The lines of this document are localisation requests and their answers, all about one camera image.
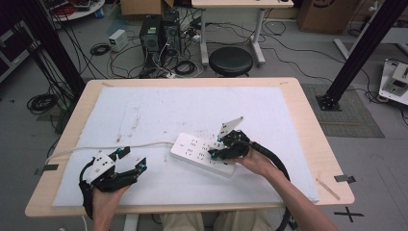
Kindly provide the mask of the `open cardboard box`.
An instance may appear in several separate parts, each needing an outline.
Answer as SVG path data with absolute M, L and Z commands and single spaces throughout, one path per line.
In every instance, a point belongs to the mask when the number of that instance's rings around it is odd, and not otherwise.
M 174 0 L 120 0 L 123 15 L 161 14 Z

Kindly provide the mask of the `thin wooden stick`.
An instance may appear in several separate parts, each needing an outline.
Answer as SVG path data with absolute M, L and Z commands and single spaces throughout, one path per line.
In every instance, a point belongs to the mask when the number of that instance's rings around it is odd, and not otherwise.
M 340 197 L 331 189 L 329 188 L 323 181 L 321 181 L 319 178 L 316 178 L 316 181 L 326 190 L 328 191 L 334 198 L 340 201 Z

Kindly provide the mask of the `black aluminium post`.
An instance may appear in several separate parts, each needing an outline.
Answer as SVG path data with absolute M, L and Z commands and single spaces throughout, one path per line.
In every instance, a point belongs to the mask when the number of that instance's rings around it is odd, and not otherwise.
M 344 66 L 324 95 L 316 96 L 322 111 L 339 111 L 343 94 L 373 51 L 408 7 L 408 0 L 385 0 L 363 35 L 358 39 Z
M 79 98 L 86 84 L 68 56 L 39 0 L 16 0 L 16 5 L 30 31 L 37 37 L 63 75 L 73 96 Z

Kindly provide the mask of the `grey tape strip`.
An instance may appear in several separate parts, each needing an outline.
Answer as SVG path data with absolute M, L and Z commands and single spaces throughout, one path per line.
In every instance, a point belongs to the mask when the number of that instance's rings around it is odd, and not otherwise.
M 336 175 L 334 176 L 335 180 L 337 182 L 346 182 L 348 184 L 354 183 L 356 182 L 356 179 L 354 178 L 354 176 L 348 176 L 346 174 L 344 175 Z
M 35 175 L 41 176 L 45 171 L 57 170 L 59 165 L 45 165 L 44 167 L 37 168 Z

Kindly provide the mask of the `grey metal rack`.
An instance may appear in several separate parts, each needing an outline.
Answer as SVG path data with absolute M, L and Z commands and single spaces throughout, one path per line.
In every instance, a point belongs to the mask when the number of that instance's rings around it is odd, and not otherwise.
M 38 47 L 38 41 L 23 20 L 13 26 L 0 26 L 0 83 Z

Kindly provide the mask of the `person's left hand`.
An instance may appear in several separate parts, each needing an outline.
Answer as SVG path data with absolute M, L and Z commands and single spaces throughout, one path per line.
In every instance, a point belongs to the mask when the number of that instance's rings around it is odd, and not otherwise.
M 112 218 L 121 197 L 128 191 L 129 186 L 115 192 L 101 192 L 95 189 L 93 194 L 93 219 Z

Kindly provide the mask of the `white device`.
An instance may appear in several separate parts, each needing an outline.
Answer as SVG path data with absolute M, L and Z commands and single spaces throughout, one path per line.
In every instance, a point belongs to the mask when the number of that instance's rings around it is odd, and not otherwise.
M 384 62 L 379 94 L 408 106 L 408 64 L 394 59 Z

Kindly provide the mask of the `white power strip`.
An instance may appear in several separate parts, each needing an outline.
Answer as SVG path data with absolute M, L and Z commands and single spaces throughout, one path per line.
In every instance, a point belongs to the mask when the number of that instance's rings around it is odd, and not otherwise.
M 172 145 L 170 154 L 177 160 L 224 177 L 231 177 L 235 165 L 228 161 L 214 159 L 210 153 L 210 150 L 220 150 L 223 148 L 224 145 L 219 141 L 205 141 L 195 136 L 181 133 L 174 145 Z

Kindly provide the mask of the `large printed cardboard box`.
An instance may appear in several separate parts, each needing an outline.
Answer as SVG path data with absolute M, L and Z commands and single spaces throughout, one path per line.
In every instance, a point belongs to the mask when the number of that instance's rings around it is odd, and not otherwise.
M 303 0 L 297 15 L 299 30 L 308 33 L 341 34 L 361 0 Z

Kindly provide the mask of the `grey floor mat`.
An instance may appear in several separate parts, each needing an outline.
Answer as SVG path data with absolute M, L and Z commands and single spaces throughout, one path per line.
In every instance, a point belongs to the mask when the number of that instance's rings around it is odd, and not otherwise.
M 326 137 L 384 138 L 355 89 L 343 94 L 337 110 L 324 111 L 319 106 L 318 97 L 325 94 L 329 85 L 302 84 L 301 87 Z

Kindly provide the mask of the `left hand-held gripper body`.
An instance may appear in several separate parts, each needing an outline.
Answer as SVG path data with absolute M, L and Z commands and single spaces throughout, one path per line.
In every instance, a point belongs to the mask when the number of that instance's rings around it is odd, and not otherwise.
M 115 161 L 110 154 L 99 153 L 90 162 L 86 182 L 103 193 L 112 193 L 138 181 L 135 169 L 122 173 L 115 172 Z

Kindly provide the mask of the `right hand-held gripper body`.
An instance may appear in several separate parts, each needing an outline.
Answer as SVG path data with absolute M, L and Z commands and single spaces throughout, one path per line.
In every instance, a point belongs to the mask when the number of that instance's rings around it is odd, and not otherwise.
M 221 125 L 220 131 L 217 138 L 222 138 L 224 136 L 229 136 L 231 138 L 231 143 L 229 145 L 224 145 L 222 149 L 227 150 L 227 159 L 235 159 L 238 157 L 244 157 L 250 147 L 250 139 L 241 130 L 236 130 L 236 127 L 243 122 L 243 117 L 240 116 L 236 119 L 224 122 Z

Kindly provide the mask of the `white foam mat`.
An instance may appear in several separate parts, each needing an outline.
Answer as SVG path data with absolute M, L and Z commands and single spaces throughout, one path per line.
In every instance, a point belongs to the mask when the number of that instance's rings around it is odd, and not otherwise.
M 64 171 L 54 203 L 82 204 L 85 165 L 99 153 L 129 146 L 119 172 L 145 158 L 147 170 L 122 197 L 124 205 L 279 204 L 268 181 L 242 166 L 224 177 L 173 158 L 181 133 L 215 141 L 224 122 L 243 117 L 240 129 L 275 153 L 308 199 L 319 194 L 282 91 L 277 87 L 107 87 L 101 90 Z

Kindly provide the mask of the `round white table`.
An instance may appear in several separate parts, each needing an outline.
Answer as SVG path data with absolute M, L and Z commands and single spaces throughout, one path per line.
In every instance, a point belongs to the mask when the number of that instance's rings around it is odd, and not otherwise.
M 91 15 L 101 10 L 105 0 L 44 0 L 55 22 L 69 21 Z

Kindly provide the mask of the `white power supply box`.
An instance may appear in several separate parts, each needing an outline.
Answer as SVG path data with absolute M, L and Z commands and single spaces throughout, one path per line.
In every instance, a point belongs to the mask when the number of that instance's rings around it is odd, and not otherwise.
M 129 43 L 126 31 L 118 29 L 109 37 L 109 42 L 113 51 L 120 52 Z

